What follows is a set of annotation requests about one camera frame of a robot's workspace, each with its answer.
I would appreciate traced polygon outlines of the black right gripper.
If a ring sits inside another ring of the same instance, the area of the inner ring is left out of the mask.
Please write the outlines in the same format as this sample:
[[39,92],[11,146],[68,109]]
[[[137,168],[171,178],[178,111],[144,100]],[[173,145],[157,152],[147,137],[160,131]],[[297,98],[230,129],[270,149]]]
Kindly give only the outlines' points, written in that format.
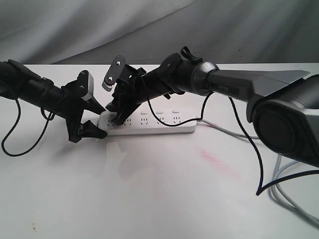
[[136,80],[146,73],[144,68],[137,68],[125,65],[120,77],[116,80],[116,86],[112,94],[112,101],[105,109],[110,112],[117,112],[111,120],[115,125],[123,125],[126,119],[141,105],[136,96]]

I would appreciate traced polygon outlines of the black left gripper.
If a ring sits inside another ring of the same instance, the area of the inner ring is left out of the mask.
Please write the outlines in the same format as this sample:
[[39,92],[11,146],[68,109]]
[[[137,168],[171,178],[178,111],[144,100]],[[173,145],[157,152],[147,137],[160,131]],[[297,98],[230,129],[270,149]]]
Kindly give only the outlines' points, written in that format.
[[56,106],[57,115],[66,121],[68,140],[77,143],[81,138],[103,139],[107,133],[94,125],[90,120],[81,123],[84,109],[100,115],[106,109],[94,98],[90,98],[84,104],[82,98],[76,95],[79,84],[76,80],[61,87],[61,98]]

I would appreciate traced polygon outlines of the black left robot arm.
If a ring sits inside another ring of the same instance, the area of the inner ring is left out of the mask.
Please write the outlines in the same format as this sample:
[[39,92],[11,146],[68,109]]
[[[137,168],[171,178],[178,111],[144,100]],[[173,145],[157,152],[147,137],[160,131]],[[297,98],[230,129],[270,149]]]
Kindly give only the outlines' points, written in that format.
[[105,111],[94,98],[94,79],[87,70],[76,80],[57,87],[24,65],[7,60],[0,64],[0,95],[21,99],[66,120],[69,141],[77,143],[84,137],[103,139],[107,133],[91,121],[82,123],[85,110],[100,115]]

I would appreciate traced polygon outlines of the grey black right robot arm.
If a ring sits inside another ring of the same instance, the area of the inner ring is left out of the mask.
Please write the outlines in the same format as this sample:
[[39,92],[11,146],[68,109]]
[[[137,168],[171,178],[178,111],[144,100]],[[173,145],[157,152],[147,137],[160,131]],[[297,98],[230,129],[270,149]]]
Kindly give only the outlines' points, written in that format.
[[246,103],[246,119],[273,152],[319,164],[319,77],[304,70],[222,70],[191,54],[187,47],[147,72],[114,58],[102,87],[112,92],[107,110],[114,123],[124,121],[143,103],[160,96],[219,93]]

